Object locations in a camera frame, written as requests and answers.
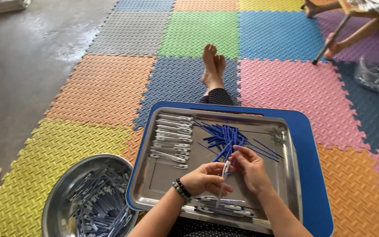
stainless steel tray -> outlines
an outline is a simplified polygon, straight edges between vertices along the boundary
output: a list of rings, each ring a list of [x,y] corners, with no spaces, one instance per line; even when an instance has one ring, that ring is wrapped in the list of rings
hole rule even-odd
[[[188,170],[180,170],[170,165],[155,163],[156,159],[149,157],[149,149],[155,138],[155,120],[160,113],[190,116],[197,121],[204,121],[208,124],[228,124],[238,127],[239,131],[248,137],[250,142],[255,143],[252,140],[255,138],[281,154],[285,159],[281,159],[280,163],[266,157],[263,158],[266,172],[277,193],[302,223],[301,186],[297,156],[287,124],[281,118],[253,115],[165,107],[157,109],[150,119],[150,124],[146,127],[147,134],[141,144],[140,157],[134,169],[134,178],[130,183],[129,190],[132,190],[132,192],[129,193],[129,202],[131,202],[132,206],[150,210],[163,197],[166,191],[170,189],[172,181],[202,164],[211,162],[216,157],[215,154],[197,144],[197,142],[200,142],[207,145],[207,142],[203,141],[203,138],[210,135],[203,129],[194,126],[192,132],[194,143],[191,145],[191,152],[187,162]],[[255,213],[253,218],[239,218],[194,211],[194,206],[199,205],[195,200],[182,207],[180,215],[187,218],[271,234],[270,222],[261,204],[256,196],[245,186],[241,175],[236,173],[229,176],[226,183],[234,188],[234,192],[229,193],[226,198],[246,201],[244,206]],[[204,195],[214,194],[206,192],[201,196]]]

blue table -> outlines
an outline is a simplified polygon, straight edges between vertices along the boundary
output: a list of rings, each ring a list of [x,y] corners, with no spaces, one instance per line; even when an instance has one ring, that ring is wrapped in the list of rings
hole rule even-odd
[[[325,189],[317,148],[313,137],[311,123],[303,113],[293,110],[276,110],[226,105],[207,105],[184,102],[160,101],[155,103],[149,114],[147,124],[155,110],[161,107],[212,110],[221,112],[262,114],[266,117],[282,118],[286,121],[298,157],[299,175],[301,179],[302,209],[304,226],[315,237],[329,237],[333,233],[334,223],[330,211],[330,203]],[[139,161],[141,146],[136,159]]]

bracelet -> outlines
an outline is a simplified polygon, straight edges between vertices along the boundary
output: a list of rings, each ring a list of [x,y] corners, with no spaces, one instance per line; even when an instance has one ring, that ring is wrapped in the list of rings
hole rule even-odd
[[[191,198],[191,194],[187,191],[187,189],[182,185],[181,180],[179,178],[176,179],[176,183],[182,189],[182,192],[188,197]]]
[[[176,189],[176,191],[184,198],[185,202],[189,202],[190,198],[187,197],[183,192],[181,187],[179,187],[175,182],[172,182],[172,186]]]

concrete floor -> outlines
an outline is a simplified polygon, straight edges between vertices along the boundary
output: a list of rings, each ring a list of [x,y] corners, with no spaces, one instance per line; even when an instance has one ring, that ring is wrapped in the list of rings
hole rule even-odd
[[[0,14],[3,174],[10,171],[24,141],[38,126],[116,1],[32,0],[26,10]]]

green beaded bracelet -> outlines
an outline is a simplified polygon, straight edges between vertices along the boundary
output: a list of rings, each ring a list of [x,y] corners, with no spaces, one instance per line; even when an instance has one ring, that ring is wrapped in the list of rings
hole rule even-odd
[[[185,202],[189,202],[190,201],[190,199],[182,192],[182,189],[175,182],[172,182],[172,186],[185,199]]]

